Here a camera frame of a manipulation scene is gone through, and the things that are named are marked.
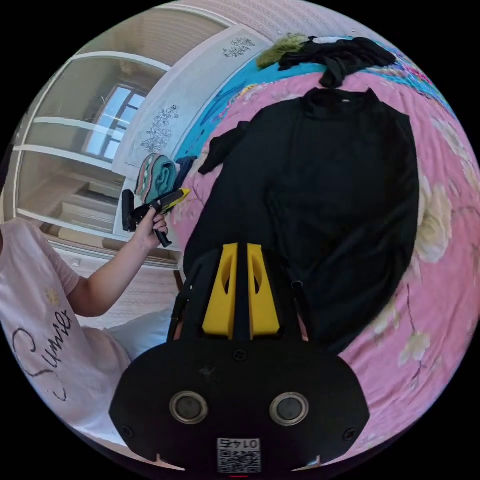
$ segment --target yellow bracket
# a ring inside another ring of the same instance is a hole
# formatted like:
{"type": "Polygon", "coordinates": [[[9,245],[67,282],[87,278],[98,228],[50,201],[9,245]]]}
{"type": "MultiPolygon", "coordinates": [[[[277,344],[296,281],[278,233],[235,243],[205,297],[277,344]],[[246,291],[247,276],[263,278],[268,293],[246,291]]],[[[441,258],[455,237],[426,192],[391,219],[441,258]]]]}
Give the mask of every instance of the yellow bracket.
{"type": "MultiPolygon", "coordinates": [[[[250,339],[270,336],[280,329],[262,247],[247,245],[250,339]]],[[[233,338],[237,290],[238,244],[223,246],[218,272],[203,321],[207,335],[233,338]]]]}
{"type": "Polygon", "coordinates": [[[203,320],[203,331],[207,335],[228,337],[229,340],[233,337],[238,250],[237,243],[223,246],[220,265],[203,320]]]}
{"type": "Polygon", "coordinates": [[[269,276],[265,268],[262,247],[249,243],[247,255],[250,336],[253,339],[254,337],[275,335],[280,329],[280,324],[269,276]]]}

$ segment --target teal knitted clothing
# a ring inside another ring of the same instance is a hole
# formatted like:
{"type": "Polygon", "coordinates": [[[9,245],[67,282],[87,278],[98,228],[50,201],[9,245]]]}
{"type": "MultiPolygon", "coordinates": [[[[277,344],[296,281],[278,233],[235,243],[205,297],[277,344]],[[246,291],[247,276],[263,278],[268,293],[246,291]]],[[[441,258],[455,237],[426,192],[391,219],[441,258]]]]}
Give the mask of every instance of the teal knitted clothing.
{"type": "Polygon", "coordinates": [[[149,204],[156,198],[169,194],[174,188],[176,178],[175,162],[165,155],[151,153],[141,166],[135,194],[144,204],[149,204]]]}

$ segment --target green fluffy item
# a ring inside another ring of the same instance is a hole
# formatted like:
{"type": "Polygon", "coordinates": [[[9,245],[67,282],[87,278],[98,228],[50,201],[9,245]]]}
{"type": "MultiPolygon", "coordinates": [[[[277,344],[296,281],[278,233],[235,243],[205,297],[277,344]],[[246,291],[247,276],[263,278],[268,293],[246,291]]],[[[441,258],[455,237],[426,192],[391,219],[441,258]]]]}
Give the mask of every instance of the green fluffy item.
{"type": "Polygon", "coordinates": [[[256,66],[260,70],[271,67],[276,64],[284,54],[298,52],[302,48],[302,44],[307,42],[308,39],[309,38],[303,35],[303,33],[289,33],[278,40],[271,48],[262,52],[256,58],[256,66]]]}

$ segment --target hand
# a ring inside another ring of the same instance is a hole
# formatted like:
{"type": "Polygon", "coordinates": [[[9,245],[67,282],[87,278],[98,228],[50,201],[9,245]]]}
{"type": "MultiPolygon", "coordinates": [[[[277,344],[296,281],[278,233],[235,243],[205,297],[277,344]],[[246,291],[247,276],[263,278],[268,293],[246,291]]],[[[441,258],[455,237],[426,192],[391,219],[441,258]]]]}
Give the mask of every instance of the hand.
{"type": "Polygon", "coordinates": [[[154,230],[163,232],[166,235],[169,233],[165,217],[157,213],[154,208],[150,208],[145,218],[138,225],[132,240],[148,253],[160,245],[154,230]]]}

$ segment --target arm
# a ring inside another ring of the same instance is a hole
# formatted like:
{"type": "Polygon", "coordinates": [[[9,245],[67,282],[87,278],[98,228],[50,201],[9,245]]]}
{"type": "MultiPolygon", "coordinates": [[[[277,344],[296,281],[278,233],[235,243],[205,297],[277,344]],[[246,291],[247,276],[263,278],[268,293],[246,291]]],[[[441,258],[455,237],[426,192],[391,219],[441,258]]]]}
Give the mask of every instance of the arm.
{"type": "Polygon", "coordinates": [[[67,297],[76,315],[100,317],[114,306],[139,272],[149,252],[160,244],[153,229],[168,232],[163,215],[156,216],[152,208],[115,258],[90,278],[80,278],[67,297]]]}

